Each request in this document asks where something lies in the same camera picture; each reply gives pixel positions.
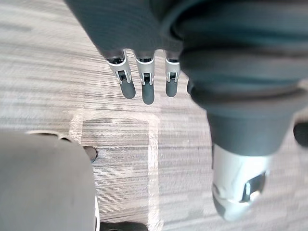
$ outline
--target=robotic finger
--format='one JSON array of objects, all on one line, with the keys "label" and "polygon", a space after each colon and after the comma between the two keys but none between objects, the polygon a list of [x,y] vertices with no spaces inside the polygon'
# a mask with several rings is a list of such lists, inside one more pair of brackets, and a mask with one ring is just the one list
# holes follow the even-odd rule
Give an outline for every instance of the robotic finger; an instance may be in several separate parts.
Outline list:
[{"label": "robotic finger", "polygon": [[142,99],[145,104],[154,102],[154,51],[135,52],[137,68],[142,84]]},{"label": "robotic finger", "polygon": [[174,97],[178,91],[178,79],[180,75],[180,62],[178,59],[173,59],[166,52],[166,94],[169,97]]},{"label": "robotic finger", "polygon": [[112,72],[117,78],[125,98],[135,97],[136,90],[131,78],[130,67],[125,51],[114,52],[112,55],[104,54]]}]

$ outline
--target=gray fabric cover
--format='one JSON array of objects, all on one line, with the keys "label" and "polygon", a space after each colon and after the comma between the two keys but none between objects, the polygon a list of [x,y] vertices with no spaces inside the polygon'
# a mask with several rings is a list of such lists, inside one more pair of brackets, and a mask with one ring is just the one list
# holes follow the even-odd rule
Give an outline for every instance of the gray fabric cover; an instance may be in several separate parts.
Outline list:
[{"label": "gray fabric cover", "polygon": [[92,231],[95,186],[81,146],[0,133],[0,230]]}]

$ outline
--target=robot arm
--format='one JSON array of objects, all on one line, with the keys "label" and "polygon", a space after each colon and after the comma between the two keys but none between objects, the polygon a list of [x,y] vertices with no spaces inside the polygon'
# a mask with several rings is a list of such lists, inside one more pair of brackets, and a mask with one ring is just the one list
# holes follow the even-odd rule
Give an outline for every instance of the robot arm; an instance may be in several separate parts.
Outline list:
[{"label": "robot arm", "polygon": [[135,88],[125,52],[116,59],[108,53],[134,50],[146,104],[154,101],[154,52],[142,51],[166,50],[169,97],[177,92],[181,65],[189,77],[189,94],[207,111],[214,204],[226,220],[240,217],[262,193],[271,155],[293,113],[308,102],[298,86],[308,73],[308,3],[66,2],[107,59],[126,98],[134,97]]}]

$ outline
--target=floor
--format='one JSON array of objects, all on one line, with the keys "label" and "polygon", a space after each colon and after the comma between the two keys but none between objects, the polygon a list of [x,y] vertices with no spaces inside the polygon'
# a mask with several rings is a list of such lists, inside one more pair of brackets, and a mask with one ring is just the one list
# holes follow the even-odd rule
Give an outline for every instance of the floor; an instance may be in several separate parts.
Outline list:
[{"label": "floor", "polygon": [[[150,231],[308,230],[308,155],[292,130],[275,156],[264,195],[227,223],[212,202],[205,111],[186,92],[165,94],[156,52],[155,102],[127,100],[103,58],[60,0],[0,3],[0,128],[51,129],[97,147],[93,164],[101,220],[138,221]],[[297,118],[305,118],[304,110]]]}]

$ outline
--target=gray rubber fingertip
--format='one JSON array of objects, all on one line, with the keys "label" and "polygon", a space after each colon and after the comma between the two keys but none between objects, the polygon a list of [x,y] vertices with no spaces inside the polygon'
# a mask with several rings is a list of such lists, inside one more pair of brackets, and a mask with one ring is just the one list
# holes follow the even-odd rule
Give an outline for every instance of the gray rubber fingertip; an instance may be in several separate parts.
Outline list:
[{"label": "gray rubber fingertip", "polygon": [[178,91],[178,82],[171,79],[170,82],[166,81],[166,94],[169,97],[174,97]]},{"label": "gray rubber fingertip", "polygon": [[154,84],[150,85],[149,83],[146,83],[145,85],[142,85],[142,99],[147,105],[154,102]]},{"label": "gray rubber fingertip", "polygon": [[187,83],[187,93],[191,94],[192,89],[193,89],[193,83],[190,80],[188,80],[188,83]]},{"label": "gray rubber fingertip", "polygon": [[126,80],[122,80],[122,84],[120,84],[122,93],[125,98],[132,99],[136,95],[135,86],[133,80],[130,83],[127,83]]}]

